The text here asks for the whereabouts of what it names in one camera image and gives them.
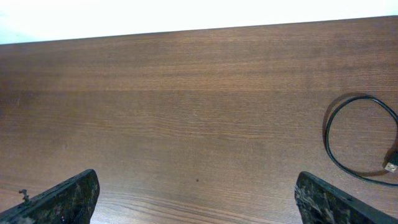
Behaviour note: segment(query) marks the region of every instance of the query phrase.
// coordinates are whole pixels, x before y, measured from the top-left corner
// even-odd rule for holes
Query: black cable
[[[330,159],[343,171],[345,171],[346,173],[352,175],[353,177],[356,177],[360,180],[363,180],[365,182],[369,182],[369,183],[374,183],[374,184],[379,184],[379,185],[384,185],[384,186],[388,186],[388,187],[398,187],[398,184],[392,184],[392,183],[387,183],[387,182],[383,182],[383,181],[378,181],[378,180],[372,180],[372,179],[368,179],[365,177],[361,177],[358,174],[355,174],[354,172],[352,172],[351,170],[349,170],[347,167],[341,165],[336,158],[333,156],[333,154],[330,151],[330,146],[329,146],[329,132],[330,132],[330,126],[331,126],[331,122],[333,121],[333,118],[335,118],[336,114],[347,104],[356,101],[356,100],[372,100],[374,102],[376,102],[378,105],[380,105],[381,107],[383,107],[391,116],[392,118],[394,118],[394,121],[397,123],[397,127],[398,127],[398,116],[397,114],[395,114],[395,112],[388,107],[385,103],[383,103],[381,100],[373,97],[373,96],[356,96],[353,98],[350,98],[348,100],[346,100],[344,103],[340,104],[330,115],[326,128],[325,128],[325,135],[324,135],[324,140],[325,140],[325,148],[326,148],[326,152],[328,153]]]

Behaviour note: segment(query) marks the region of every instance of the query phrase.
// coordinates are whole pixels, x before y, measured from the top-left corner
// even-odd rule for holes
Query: cable connector
[[[394,152],[390,158],[388,158],[388,163],[385,166],[385,170],[389,172],[395,172],[398,167],[398,152]]]

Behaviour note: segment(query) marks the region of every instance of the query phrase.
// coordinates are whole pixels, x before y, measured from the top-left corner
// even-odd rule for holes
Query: white background
[[[398,0],[0,0],[0,44],[398,14]]]

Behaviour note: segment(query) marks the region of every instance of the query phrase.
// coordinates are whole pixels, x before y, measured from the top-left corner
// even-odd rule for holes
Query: wooden table
[[[341,95],[398,111],[397,62],[398,17],[1,45],[0,210],[93,168],[93,223],[300,223],[306,170],[398,218],[398,189],[322,141]],[[373,173],[396,136],[359,101],[330,141]]]

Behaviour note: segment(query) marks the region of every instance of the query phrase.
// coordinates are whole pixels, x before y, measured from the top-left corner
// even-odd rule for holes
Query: metal connector tip
[[[389,163],[387,163],[387,165],[384,169],[387,170],[388,172],[395,172],[397,167],[398,167],[397,165],[394,165],[389,162]]]

